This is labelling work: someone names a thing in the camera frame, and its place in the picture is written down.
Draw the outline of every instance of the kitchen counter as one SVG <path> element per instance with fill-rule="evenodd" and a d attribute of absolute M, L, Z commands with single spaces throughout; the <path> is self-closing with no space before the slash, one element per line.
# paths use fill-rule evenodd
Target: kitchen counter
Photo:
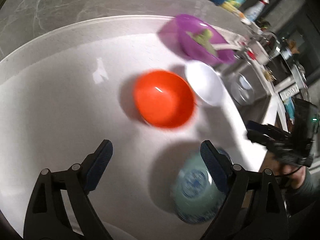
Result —
<path fill-rule="evenodd" d="M 0 60 L 54 29 L 98 17 L 187 13 L 242 36 L 248 28 L 208 0 L 7 0 L 0 9 Z"/>

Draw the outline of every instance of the purple bowl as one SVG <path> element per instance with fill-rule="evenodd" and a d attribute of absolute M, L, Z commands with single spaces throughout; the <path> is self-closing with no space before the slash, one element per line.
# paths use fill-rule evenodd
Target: purple bowl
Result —
<path fill-rule="evenodd" d="M 200 60 L 208 65 L 214 66 L 220 63 L 232 64 L 235 61 L 235 53 L 231 49 L 217 50 L 218 57 L 210 54 L 204 47 L 196 43 L 187 32 L 200 34 L 204 29 L 213 33 L 211 44 L 228 43 L 220 33 L 209 24 L 188 14 L 180 14 L 176 17 L 178 26 L 178 40 L 184 52 L 191 58 Z"/>

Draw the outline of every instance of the stainless steel sink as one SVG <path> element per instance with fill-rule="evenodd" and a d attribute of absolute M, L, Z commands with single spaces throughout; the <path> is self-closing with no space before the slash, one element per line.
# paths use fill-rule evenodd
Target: stainless steel sink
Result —
<path fill-rule="evenodd" d="M 241 115 L 242 120 L 246 123 L 248 120 L 262 123 L 267 112 L 271 96 L 267 92 L 261 75 L 257 72 L 252 60 L 246 53 L 240 52 L 237 55 L 237 61 L 232 65 L 215 66 L 215 71 L 220 75 L 226 89 L 232 97 L 231 84 L 235 82 L 235 78 L 243 75 L 254 91 L 254 102 L 250 105 L 242 106 L 234 100 L 235 105 Z"/>

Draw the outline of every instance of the silver screw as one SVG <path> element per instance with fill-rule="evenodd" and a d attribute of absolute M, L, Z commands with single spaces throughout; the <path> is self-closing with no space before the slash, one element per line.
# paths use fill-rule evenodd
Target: silver screw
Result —
<path fill-rule="evenodd" d="M 264 173 L 267 174 L 267 175 L 272 175 L 272 170 L 270 170 L 270 169 L 265 169 L 265 170 L 264 170 Z"/>
<path fill-rule="evenodd" d="M 242 169 L 242 167 L 241 167 L 239 164 L 234 164 L 234 165 L 233 165 L 233 169 L 234 169 L 235 171 L 240 171 L 240 170 Z"/>
<path fill-rule="evenodd" d="M 73 164 L 72 167 L 71 167 L 74 171 L 77 171 L 80 169 L 80 164 L 76 163 L 76 164 Z"/>
<path fill-rule="evenodd" d="M 48 172 L 49 172 L 49 170 L 48 170 L 48 169 L 43 169 L 43 170 L 41 171 L 41 174 L 42 174 L 42 175 L 47 175 L 47 174 L 48 174 Z"/>

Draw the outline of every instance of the white spray bottle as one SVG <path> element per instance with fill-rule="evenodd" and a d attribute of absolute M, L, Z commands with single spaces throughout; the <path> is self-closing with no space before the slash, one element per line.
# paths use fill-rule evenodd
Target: white spray bottle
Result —
<path fill-rule="evenodd" d="M 266 4 L 269 3 L 269 0 L 259 0 L 254 6 L 251 6 L 247 10 L 244 11 L 244 16 L 254 22 L 259 14 L 262 12 L 263 8 Z"/>

